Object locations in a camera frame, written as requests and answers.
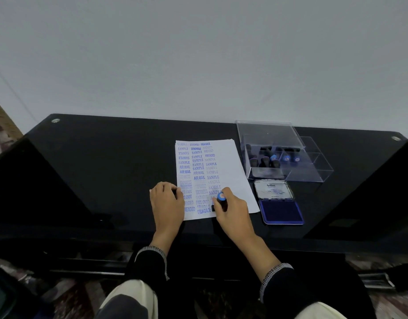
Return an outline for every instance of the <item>dark green object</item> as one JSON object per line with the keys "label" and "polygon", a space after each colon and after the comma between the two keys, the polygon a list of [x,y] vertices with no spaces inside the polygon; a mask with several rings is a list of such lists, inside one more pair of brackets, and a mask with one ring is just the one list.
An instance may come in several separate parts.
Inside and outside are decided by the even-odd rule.
{"label": "dark green object", "polygon": [[38,298],[0,269],[0,319],[30,319],[39,308]]}

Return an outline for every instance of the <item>paper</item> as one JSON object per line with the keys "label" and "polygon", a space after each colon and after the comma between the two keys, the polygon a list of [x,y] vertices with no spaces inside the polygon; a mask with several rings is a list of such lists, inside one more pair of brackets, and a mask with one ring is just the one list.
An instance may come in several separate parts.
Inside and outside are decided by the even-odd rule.
{"label": "paper", "polygon": [[225,187],[244,199],[249,213],[260,211],[234,140],[176,141],[177,185],[185,198],[185,220],[215,217],[212,197]]}

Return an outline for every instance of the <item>black sleeve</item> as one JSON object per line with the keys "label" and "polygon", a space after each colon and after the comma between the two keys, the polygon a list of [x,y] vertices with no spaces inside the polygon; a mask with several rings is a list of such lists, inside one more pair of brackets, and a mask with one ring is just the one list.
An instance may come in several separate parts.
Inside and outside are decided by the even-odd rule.
{"label": "black sleeve", "polygon": [[282,319],[293,319],[318,302],[288,263],[278,264],[267,273],[260,288],[260,300],[266,306],[266,318]]}
{"label": "black sleeve", "polygon": [[132,256],[129,260],[125,279],[138,279],[145,282],[158,297],[169,279],[166,255],[155,246],[144,247],[139,250],[135,258]]}

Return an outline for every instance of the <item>hand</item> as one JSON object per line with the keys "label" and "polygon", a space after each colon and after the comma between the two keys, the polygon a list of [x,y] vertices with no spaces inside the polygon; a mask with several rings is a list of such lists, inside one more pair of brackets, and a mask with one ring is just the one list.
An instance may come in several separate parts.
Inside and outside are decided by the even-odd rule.
{"label": "hand", "polygon": [[247,202],[235,196],[229,187],[222,189],[228,203],[228,210],[224,212],[222,206],[213,198],[216,219],[226,235],[239,249],[256,236],[248,213]]}
{"label": "hand", "polygon": [[[177,199],[172,189],[176,189]],[[156,227],[151,245],[160,248],[167,255],[185,216],[183,193],[174,184],[159,182],[150,189],[150,200]]]}

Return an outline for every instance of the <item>transparent lid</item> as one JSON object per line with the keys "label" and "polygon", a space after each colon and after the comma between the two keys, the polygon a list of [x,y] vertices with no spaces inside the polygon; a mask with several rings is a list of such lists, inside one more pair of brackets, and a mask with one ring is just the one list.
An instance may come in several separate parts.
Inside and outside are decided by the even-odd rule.
{"label": "transparent lid", "polygon": [[304,148],[291,123],[236,121],[239,138],[249,144]]}

